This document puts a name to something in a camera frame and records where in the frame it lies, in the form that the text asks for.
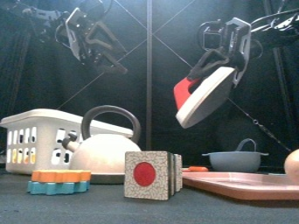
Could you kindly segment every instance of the gray pot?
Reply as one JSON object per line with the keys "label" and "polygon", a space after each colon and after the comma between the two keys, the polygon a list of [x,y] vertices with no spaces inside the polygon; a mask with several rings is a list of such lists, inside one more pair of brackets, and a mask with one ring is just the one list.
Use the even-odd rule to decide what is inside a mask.
{"label": "gray pot", "polygon": [[[256,151],[241,151],[244,145],[253,142]],[[210,163],[215,172],[257,172],[261,166],[261,156],[269,153],[257,152],[257,143],[253,139],[245,139],[236,151],[213,152],[202,154],[210,156]]]}

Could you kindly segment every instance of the stacked sponges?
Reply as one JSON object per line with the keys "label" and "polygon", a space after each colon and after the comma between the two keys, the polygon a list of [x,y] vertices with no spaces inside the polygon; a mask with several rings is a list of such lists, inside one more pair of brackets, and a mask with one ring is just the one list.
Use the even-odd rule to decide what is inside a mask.
{"label": "stacked sponges", "polygon": [[31,194],[85,193],[90,189],[91,171],[38,170],[33,172],[27,192]]}

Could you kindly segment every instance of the wooden block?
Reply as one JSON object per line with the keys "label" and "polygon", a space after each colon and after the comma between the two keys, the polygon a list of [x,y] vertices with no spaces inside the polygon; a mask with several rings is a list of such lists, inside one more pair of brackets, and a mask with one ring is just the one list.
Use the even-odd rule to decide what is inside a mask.
{"label": "wooden block", "polygon": [[175,155],[167,151],[126,153],[126,197],[169,200],[175,194]]}
{"label": "wooden block", "polygon": [[175,191],[179,192],[183,189],[183,157],[179,154],[175,156]]}
{"label": "wooden block", "polygon": [[90,181],[91,171],[83,170],[38,170],[33,172],[33,181],[42,183],[78,183]]}

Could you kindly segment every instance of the kettle spout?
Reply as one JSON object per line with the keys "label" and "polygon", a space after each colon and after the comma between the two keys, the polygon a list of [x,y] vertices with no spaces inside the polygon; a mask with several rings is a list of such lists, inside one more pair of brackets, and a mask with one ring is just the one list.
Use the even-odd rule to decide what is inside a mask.
{"label": "kettle spout", "polygon": [[62,140],[62,146],[66,150],[75,152],[75,150],[79,148],[81,144],[77,142],[77,138],[66,137]]}

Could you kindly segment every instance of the black backdrop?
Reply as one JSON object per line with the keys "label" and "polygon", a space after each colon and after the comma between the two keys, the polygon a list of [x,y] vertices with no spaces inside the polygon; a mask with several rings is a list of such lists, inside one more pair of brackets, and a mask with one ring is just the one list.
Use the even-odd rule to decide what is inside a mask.
{"label": "black backdrop", "polygon": [[[45,10],[73,11],[81,1],[26,2]],[[129,69],[125,75],[93,73],[70,49],[55,41],[42,43],[29,33],[25,21],[2,11],[0,118],[31,109],[59,109],[83,116],[93,107],[110,104],[130,110],[141,120],[143,150],[179,153],[185,165],[209,165],[202,153],[236,150],[240,141],[250,137],[257,140],[258,150],[270,153],[264,165],[282,167],[289,151],[230,102],[203,122],[183,129],[175,119],[174,101],[174,86],[205,53],[197,43],[199,25],[219,18],[230,21],[234,17],[253,22],[277,11],[280,2],[115,1],[105,23],[129,51],[121,60]],[[294,150],[299,111],[298,44],[278,51],[281,60],[270,51],[250,61],[230,98]],[[130,127],[117,115],[98,119]]]}

